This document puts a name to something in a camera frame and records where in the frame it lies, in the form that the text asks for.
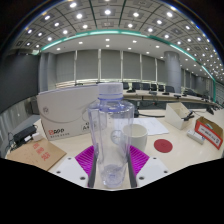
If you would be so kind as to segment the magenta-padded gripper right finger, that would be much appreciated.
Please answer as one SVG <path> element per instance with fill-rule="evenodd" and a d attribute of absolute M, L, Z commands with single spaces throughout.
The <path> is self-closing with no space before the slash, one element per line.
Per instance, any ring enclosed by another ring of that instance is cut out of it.
<path fill-rule="evenodd" d="M 149 157 L 134 146 L 130 147 L 128 169 L 132 188 L 146 186 L 170 174 L 158 157 Z"/>

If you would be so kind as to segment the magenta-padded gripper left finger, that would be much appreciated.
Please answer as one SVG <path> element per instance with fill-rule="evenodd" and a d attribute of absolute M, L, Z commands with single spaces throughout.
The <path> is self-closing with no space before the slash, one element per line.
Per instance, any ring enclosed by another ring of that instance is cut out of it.
<path fill-rule="evenodd" d="M 74 149 L 52 167 L 52 173 L 84 188 L 93 188 L 96 177 L 94 147 Z"/>

